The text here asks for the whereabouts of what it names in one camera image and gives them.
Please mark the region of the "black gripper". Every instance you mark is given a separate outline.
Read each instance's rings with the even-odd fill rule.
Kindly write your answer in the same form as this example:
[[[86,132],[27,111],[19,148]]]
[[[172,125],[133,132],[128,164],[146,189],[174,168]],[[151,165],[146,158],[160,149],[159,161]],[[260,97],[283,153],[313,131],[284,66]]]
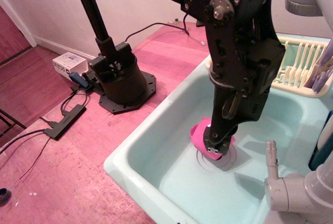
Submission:
[[[226,155],[238,125],[260,118],[284,54],[277,39],[244,46],[217,41],[209,68],[215,86],[212,122],[203,133],[208,152]]]

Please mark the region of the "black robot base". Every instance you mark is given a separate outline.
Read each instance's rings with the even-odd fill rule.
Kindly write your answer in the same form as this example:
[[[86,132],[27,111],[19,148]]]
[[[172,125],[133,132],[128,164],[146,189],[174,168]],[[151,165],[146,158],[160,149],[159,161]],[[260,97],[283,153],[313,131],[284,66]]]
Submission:
[[[115,45],[108,34],[96,0],[80,0],[100,53],[89,63],[99,81],[99,105],[112,114],[139,109],[156,93],[154,75],[141,71],[127,42]]]

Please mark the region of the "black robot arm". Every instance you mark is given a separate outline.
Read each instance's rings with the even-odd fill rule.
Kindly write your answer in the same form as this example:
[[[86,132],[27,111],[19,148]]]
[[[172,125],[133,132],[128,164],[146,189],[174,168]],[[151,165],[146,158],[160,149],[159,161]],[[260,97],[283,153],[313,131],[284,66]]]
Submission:
[[[285,54],[273,27],[272,0],[172,1],[205,27],[215,90],[203,143],[225,155],[238,125],[260,118]]]

